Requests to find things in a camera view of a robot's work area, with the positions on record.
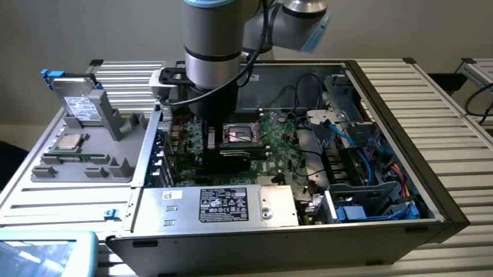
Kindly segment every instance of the warning label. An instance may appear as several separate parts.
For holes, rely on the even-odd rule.
[[[64,100],[80,121],[101,120],[95,105],[87,97],[65,97]]]
[[[201,189],[199,220],[201,223],[248,221],[247,189]]]

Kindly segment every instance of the white wall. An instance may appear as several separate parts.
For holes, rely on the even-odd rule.
[[[181,0],[0,0],[0,122],[46,123],[57,109],[42,68],[85,70],[92,59],[181,58]],[[461,57],[493,57],[491,0],[327,0],[332,14],[314,55],[414,57],[451,71]]]

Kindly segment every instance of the robot end effector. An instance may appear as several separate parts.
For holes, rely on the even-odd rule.
[[[258,54],[272,46],[314,51],[328,23],[326,3],[322,0],[284,0],[283,3],[276,0],[183,0],[181,13],[185,79],[191,84],[188,100],[163,104],[189,105],[193,114],[215,125],[235,110],[236,81],[252,70]],[[247,64],[238,74],[243,51],[251,54],[251,67],[244,70]]]

